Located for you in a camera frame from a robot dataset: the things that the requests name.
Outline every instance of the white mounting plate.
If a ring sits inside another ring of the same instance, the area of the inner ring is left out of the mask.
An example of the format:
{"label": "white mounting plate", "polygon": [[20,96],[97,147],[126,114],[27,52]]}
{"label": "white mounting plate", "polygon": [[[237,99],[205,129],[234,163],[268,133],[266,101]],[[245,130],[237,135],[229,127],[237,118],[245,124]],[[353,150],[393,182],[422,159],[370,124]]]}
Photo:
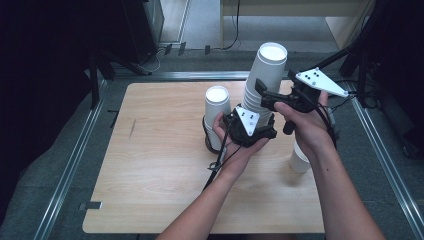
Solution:
{"label": "white mounting plate", "polygon": [[241,123],[243,123],[247,135],[251,137],[255,132],[256,124],[258,124],[260,117],[259,113],[249,111],[239,106],[236,107],[236,111],[240,117]]}
{"label": "white mounting plate", "polygon": [[311,88],[323,90],[340,97],[349,96],[348,92],[337,85],[327,75],[325,75],[319,68],[311,69],[305,72],[296,74],[296,78]]}

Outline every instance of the person's left hand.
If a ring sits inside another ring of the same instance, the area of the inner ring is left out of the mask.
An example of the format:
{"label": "person's left hand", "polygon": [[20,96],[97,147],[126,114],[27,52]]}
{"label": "person's left hand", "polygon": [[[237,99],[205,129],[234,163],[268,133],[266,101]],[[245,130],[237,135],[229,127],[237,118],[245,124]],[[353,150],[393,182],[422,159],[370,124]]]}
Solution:
{"label": "person's left hand", "polygon": [[[221,142],[223,141],[225,135],[224,126],[221,126],[220,124],[222,122],[221,120],[223,116],[224,113],[219,113],[213,123],[213,130],[219,137],[219,139],[221,139]],[[224,177],[228,181],[234,183],[246,169],[250,157],[257,153],[259,150],[261,150],[262,147],[264,147],[268,142],[268,138],[262,138],[257,141],[253,146],[249,148],[244,148],[233,143],[230,136],[228,136],[225,142],[225,146],[227,147],[227,153],[225,154],[224,163],[219,176]]]}

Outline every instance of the person's right arm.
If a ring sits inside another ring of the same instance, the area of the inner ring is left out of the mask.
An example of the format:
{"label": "person's right arm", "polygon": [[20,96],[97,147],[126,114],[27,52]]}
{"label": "person's right arm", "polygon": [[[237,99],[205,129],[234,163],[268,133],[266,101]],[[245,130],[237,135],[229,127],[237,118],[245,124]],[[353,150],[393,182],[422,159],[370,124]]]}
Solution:
{"label": "person's right arm", "polygon": [[[320,102],[327,104],[327,94]],[[314,173],[326,238],[384,239],[349,178],[319,115],[300,113],[278,102],[275,109],[296,124],[296,141],[308,157]]]}

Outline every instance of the bare arm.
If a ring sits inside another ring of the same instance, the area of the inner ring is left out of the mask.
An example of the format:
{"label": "bare arm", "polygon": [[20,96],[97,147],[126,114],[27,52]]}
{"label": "bare arm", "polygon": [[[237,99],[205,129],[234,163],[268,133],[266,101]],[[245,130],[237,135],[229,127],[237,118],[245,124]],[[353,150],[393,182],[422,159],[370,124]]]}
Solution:
{"label": "bare arm", "polygon": [[[320,102],[327,104],[326,93],[321,94]],[[276,103],[275,108],[296,123],[296,141],[311,163],[327,239],[384,239],[318,114],[299,113],[284,103]]]}
{"label": "bare arm", "polygon": [[[224,138],[224,130],[219,126],[223,114],[215,119],[213,129],[221,141]],[[191,203],[157,239],[206,239],[212,226],[224,204],[231,187],[243,173],[250,157],[258,152],[268,139],[261,139],[250,148],[241,148],[227,139],[227,159],[237,151],[220,170],[216,179]]]}

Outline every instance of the table top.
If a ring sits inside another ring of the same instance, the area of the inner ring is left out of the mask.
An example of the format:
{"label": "table top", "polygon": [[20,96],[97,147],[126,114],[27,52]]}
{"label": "table top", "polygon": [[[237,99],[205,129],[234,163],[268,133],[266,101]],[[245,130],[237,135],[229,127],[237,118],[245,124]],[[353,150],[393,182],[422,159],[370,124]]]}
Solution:
{"label": "table top", "polygon": [[[221,85],[234,108],[245,82],[131,84],[83,223],[88,233],[160,233],[202,191],[217,155],[205,146],[206,90]],[[281,91],[290,91],[283,81]],[[275,116],[276,139],[252,157],[230,191],[212,233],[324,232],[311,170],[289,166],[294,136]]]}

